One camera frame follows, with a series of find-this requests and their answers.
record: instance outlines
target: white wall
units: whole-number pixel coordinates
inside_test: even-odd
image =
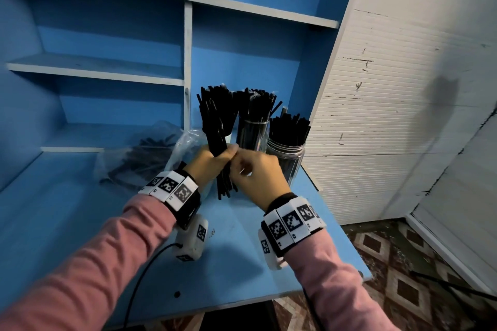
[[[351,0],[304,163],[341,224],[411,212],[497,100],[497,0]]]
[[[496,148],[494,116],[454,159],[413,215],[497,292]]]

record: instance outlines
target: hand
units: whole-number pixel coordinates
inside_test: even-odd
[[[204,145],[197,152],[195,158],[184,167],[184,170],[195,179],[198,191],[202,192],[205,185],[218,176],[237,150],[238,144],[232,144],[228,146],[226,151],[214,157],[209,151],[209,147]]]
[[[231,180],[264,212],[291,191],[276,156],[242,148],[231,161]]]

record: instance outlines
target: wristband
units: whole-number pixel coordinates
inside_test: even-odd
[[[181,169],[161,171],[138,193],[153,196],[162,202],[183,230],[188,228],[200,207],[198,185],[190,174]]]
[[[303,197],[295,197],[264,215],[261,228],[277,257],[308,236],[326,227]]]

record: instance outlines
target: blue table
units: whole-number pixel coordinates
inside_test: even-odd
[[[97,184],[95,157],[42,153],[0,193],[0,311],[96,234],[107,218],[120,214],[128,196]],[[292,190],[322,216],[342,260],[370,278],[303,170]],[[301,289],[289,268],[267,268],[257,236],[262,211],[244,195],[218,201],[211,191],[200,213],[209,221],[201,259],[181,262],[170,252],[163,253],[140,285],[131,323],[258,302]],[[122,324],[136,279],[119,299],[108,326]],[[177,291],[179,298],[174,297]]]

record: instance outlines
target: black cable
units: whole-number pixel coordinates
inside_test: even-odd
[[[157,259],[157,257],[164,251],[166,251],[167,249],[169,249],[170,247],[172,246],[177,246],[179,248],[182,248],[183,245],[182,244],[170,244],[170,245],[167,245],[166,247],[163,247],[162,249],[159,250],[159,252],[157,254],[154,255],[154,257],[149,261],[149,264],[147,264],[147,266],[145,267],[145,269],[143,270],[142,274],[140,275],[140,278],[138,279],[138,282],[136,283],[135,285],[135,289],[133,290],[133,294],[131,295],[131,298],[129,300],[129,303],[128,303],[128,309],[126,310],[126,315],[124,317],[124,323],[123,323],[123,329],[126,329],[126,327],[128,326],[128,319],[129,319],[129,313],[131,312],[131,306],[133,305],[133,300],[135,298],[135,295],[136,295],[136,291],[138,290],[138,287],[140,286],[140,283],[142,282],[142,279],[143,277],[145,276],[145,274],[147,273],[149,267],[151,266],[151,264],[154,262],[154,260]]]

